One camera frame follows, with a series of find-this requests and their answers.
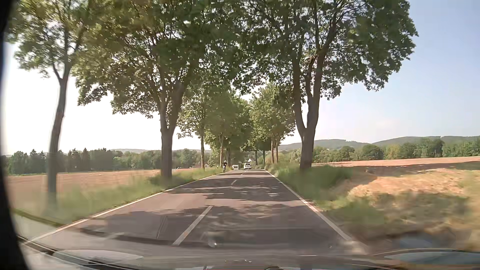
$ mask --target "road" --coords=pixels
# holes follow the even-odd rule
[[[36,241],[165,258],[348,253],[339,233],[264,170],[192,182]]]

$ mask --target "windshield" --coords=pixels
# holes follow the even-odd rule
[[[1,96],[17,233],[110,260],[478,250],[478,11],[19,0]]]

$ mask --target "car hood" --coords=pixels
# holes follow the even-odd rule
[[[53,254],[70,263],[91,268],[97,266],[117,266],[129,269],[259,269],[280,267],[283,269],[421,269],[435,266],[436,269],[472,269],[480,266],[480,253],[453,249],[412,249],[365,255],[252,255],[236,256],[179,256],[143,257],[140,255],[107,250],[63,250]]]

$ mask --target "cyclist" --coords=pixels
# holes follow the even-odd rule
[[[223,169],[223,172],[225,172],[225,169],[227,168],[227,161],[223,161],[222,162],[222,169]]]

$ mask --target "brown field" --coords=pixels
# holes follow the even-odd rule
[[[159,173],[160,170],[62,173],[57,176],[57,191],[61,194],[76,188],[85,190],[96,187],[114,187],[119,184],[128,184],[136,178],[154,176]],[[33,210],[45,197],[47,176],[45,174],[9,176],[7,188],[12,207]]]
[[[410,165],[427,165],[435,164],[452,164],[464,162],[480,161],[480,157],[456,157],[456,158],[429,158],[429,159],[408,159],[408,160],[360,160],[360,161],[340,161],[330,162],[330,165],[339,165],[344,167],[355,166],[410,166]]]
[[[440,234],[447,228],[466,229],[470,237],[457,241],[456,247],[480,250],[480,157],[329,165],[352,167],[353,174],[329,191],[337,200],[323,207],[366,243],[412,231]]]

